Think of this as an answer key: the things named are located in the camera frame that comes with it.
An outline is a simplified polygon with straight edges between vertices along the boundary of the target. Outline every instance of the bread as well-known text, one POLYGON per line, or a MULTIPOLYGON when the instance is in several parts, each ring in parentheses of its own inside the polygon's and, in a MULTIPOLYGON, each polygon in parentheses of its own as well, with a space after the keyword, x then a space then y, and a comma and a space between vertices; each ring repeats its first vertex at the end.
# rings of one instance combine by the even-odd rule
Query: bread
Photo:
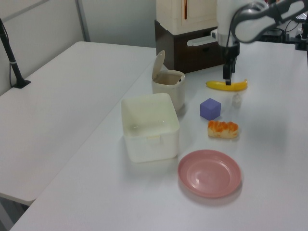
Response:
POLYGON ((231 139, 237 137, 239 126, 233 122, 220 122, 210 120, 207 126, 207 134, 210 137, 231 139))

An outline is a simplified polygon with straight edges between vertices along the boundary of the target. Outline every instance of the pink plate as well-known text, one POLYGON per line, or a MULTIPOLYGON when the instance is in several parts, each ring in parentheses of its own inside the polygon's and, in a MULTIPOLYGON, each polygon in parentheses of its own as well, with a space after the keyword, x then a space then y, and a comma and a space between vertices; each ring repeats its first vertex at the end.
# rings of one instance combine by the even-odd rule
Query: pink plate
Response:
POLYGON ((203 197, 222 197, 233 192, 241 183, 241 170, 224 153, 199 150, 181 159, 178 175, 193 193, 203 197))

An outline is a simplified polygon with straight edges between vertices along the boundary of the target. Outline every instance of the yellow banana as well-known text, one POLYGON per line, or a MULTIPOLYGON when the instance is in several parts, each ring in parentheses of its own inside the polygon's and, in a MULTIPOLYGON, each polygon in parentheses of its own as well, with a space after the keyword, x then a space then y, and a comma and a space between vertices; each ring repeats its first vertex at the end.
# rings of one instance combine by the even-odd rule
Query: yellow banana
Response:
POLYGON ((231 83, 231 85, 226 85, 225 82, 220 81, 207 81, 206 85, 209 88, 217 90, 239 91, 247 88, 247 79, 245 79, 243 82, 231 83))

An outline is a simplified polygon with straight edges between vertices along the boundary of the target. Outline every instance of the white table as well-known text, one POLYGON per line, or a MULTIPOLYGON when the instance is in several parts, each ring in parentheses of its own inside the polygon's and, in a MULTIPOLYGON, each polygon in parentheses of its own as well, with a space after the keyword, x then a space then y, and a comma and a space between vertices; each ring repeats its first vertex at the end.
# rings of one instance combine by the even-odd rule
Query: white table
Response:
MULTIPOLYGON (((205 87, 221 66, 186 75, 178 158, 135 164, 128 158, 120 102, 106 116, 12 231, 198 230, 304 231, 308 227, 308 67, 294 45, 241 45, 233 81, 248 79, 242 103, 234 92, 205 87), (200 103, 222 103, 220 120, 240 126, 238 139, 207 136, 200 103), (207 199, 178 181, 178 162, 199 149, 231 156, 243 174, 233 194, 207 199)), ((151 93, 149 66, 123 98, 151 93)))
POLYGON ((0 97, 0 196, 30 205, 155 59, 78 42, 0 97))

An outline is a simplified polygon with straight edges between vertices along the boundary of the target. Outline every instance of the purple cube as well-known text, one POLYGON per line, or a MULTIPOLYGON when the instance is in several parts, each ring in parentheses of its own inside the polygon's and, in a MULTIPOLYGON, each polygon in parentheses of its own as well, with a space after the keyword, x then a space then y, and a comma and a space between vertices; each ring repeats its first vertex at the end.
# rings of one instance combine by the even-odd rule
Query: purple cube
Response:
POLYGON ((207 120, 213 120, 220 116, 221 103, 211 98, 200 104, 200 116, 207 120))

